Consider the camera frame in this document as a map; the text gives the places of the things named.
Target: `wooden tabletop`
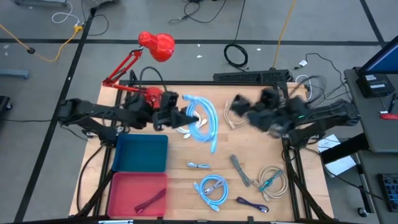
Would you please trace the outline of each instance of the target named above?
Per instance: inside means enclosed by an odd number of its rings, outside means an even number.
[[[295,83],[288,83],[289,91],[296,86]],[[182,95],[189,94],[208,98],[215,106],[219,117],[218,147],[217,152],[210,154],[210,143],[196,142],[193,138],[183,139],[183,135],[176,130],[165,128],[162,132],[155,132],[152,125],[143,130],[132,129],[134,134],[166,134],[169,137],[169,154],[167,159],[167,211],[164,220],[247,220],[253,216],[255,221],[293,221],[292,202],[290,193],[280,199],[272,199],[265,202],[261,193],[253,185],[246,187],[238,172],[234,169],[229,157],[235,154],[243,171],[254,180],[258,179],[260,170],[266,165],[275,165],[285,170],[285,162],[281,158],[282,141],[272,139],[267,133],[261,133],[250,125],[232,130],[224,120],[224,106],[227,101],[239,93],[255,102],[259,98],[260,91],[264,86],[200,86],[200,85],[174,85],[168,86],[169,90],[179,93],[178,106],[188,105],[182,99]],[[113,106],[117,90],[114,88],[102,87],[98,97],[98,104]],[[300,87],[295,95],[305,97],[305,89]],[[205,117],[201,108],[197,111]],[[309,146],[318,151],[317,145]],[[97,139],[88,141],[82,165],[99,148]],[[333,216],[328,189],[322,164],[318,155],[308,151],[300,151],[302,164],[307,183],[307,189],[317,201],[319,206],[329,216]],[[87,166],[81,184],[81,205],[84,206],[98,187],[98,181],[104,158],[104,149]],[[211,169],[200,170],[187,167],[187,162],[210,164]],[[208,174],[223,176],[229,185],[227,201],[220,205],[220,212],[213,211],[197,194],[193,183],[200,183],[202,178]],[[281,181],[275,180],[272,189],[280,187]],[[216,189],[212,197],[221,194],[222,189]],[[304,217],[301,195],[298,192],[298,204],[301,217]],[[241,205],[235,202],[236,197],[243,197],[252,203],[261,203],[269,207],[268,213],[262,213],[252,207]],[[108,189],[103,193],[101,214],[105,214],[105,207],[108,198]],[[70,214],[76,214],[76,192],[70,209]]]

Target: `red desk lamp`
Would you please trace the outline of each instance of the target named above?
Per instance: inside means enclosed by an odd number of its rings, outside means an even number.
[[[126,90],[131,92],[139,92],[137,87],[128,87],[116,84],[116,82],[127,73],[132,65],[141,57],[144,47],[149,49],[150,54],[158,62],[167,61],[174,53],[175,42],[171,35],[157,34],[153,35],[149,32],[141,32],[138,36],[138,44],[140,47],[132,50],[129,55],[116,67],[112,74],[103,82],[103,86],[117,88],[118,90]],[[134,59],[122,68],[130,58]],[[146,101],[153,105],[154,108],[159,107],[160,99],[162,97],[162,90],[157,87],[141,88],[141,93],[145,94]]]

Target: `light blue cable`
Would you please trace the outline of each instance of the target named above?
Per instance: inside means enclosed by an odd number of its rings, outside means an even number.
[[[210,168],[209,164],[196,164],[196,163],[193,163],[193,162],[187,162],[187,166],[194,167],[194,168],[202,168],[202,169],[209,169]]]
[[[190,101],[190,104],[187,107],[187,116],[193,116],[193,112],[195,108],[200,105],[205,109],[209,120],[209,132],[207,134],[203,134],[199,131],[198,127],[195,123],[191,123],[188,125],[189,133],[195,138],[195,140],[200,142],[210,142],[211,143],[211,153],[214,154],[217,150],[217,133],[218,133],[218,117],[216,109],[213,104],[207,100],[206,98],[192,95],[183,95],[182,98],[184,100]]]
[[[210,190],[210,192],[208,194],[206,194],[206,191],[208,192],[209,190],[208,189],[205,190],[206,184],[211,180],[215,180],[215,181],[217,181],[217,183],[215,184],[215,186],[213,186],[210,189],[221,187],[221,186],[223,186],[223,188],[224,188],[224,193],[221,196],[221,198],[218,200],[212,200],[206,196],[206,195],[210,194],[212,191],[212,190]],[[222,205],[228,198],[229,190],[228,190],[228,183],[226,182],[226,180],[220,175],[211,174],[211,175],[208,175],[205,178],[203,178],[203,180],[200,182],[200,185],[196,182],[193,183],[193,185],[195,187],[195,190],[199,193],[200,197],[203,199],[203,201],[205,201],[206,204],[208,204],[214,211],[219,212],[220,208],[218,208],[218,206]]]

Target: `lamp shade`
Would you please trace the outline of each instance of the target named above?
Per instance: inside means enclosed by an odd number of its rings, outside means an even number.
[[[138,37],[138,44],[149,49],[150,54],[158,62],[167,61],[174,53],[175,42],[168,34],[151,34],[141,32]]]

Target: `yellow cable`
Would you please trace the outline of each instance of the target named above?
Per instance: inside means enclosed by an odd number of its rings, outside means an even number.
[[[275,59],[274,59],[274,64],[272,65],[272,68],[275,68],[275,66],[276,66],[276,60],[277,60],[278,54],[279,54],[280,42],[281,42],[281,40],[282,40],[282,37],[284,36],[284,32],[285,32],[286,25],[287,25],[287,23],[289,22],[290,15],[292,14],[295,5],[296,5],[296,0],[293,0],[292,6],[290,7],[289,14],[287,15],[287,18],[286,18],[284,27],[282,28],[282,32],[280,33],[280,36],[279,36],[278,46],[277,46],[277,48],[276,48]]]
[[[4,29],[4,31],[6,31],[6,33],[8,33],[12,38],[14,38],[18,43],[20,43],[22,46],[24,46],[27,50],[29,50],[29,47],[26,46],[26,44],[22,43],[22,41],[20,41],[16,36],[14,36],[14,34],[12,34],[11,32],[9,32],[2,24],[0,24],[0,27],[2,29]]]
[[[14,34],[12,34],[10,31],[8,31],[2,24],[0,24],[0,28],[2,28],[4,31],[6,31],[12,38],[14,38],[18,43],[20,43],[22,46],[24,46],[27,50],[30,50],[30,47],[29,47],[29,46],[27,46],[27,45],[24,44],[22,41],[20,41]],[[47,59],[47,58],[41,56],[41,55],[38,54],[38,53],[34,53],[34,54],[35,54],[36,56],[38,56],[40,59],[42,59],[42,60],[44,60],[44,61],[46,61],[46,62],[56,62],[56,61],[58,60],[60,54],[61,54],[61,50],[63,49],[63,47],[64,47],[67,43],[69,43],[73,38],[75,38],[76,34],[83,30],[83,27],[82,27],[82,26],[75,26],[75,27],[74,27],[74,30],[75,30],[75,32],[73,33],[73,35],[72,35],[65,43],[63,43],[63,44],[61,45],[61,47],[58,49],[58,54],[57,54],[57,56],[56,56],[54,59],[50,60],[50,59]]]

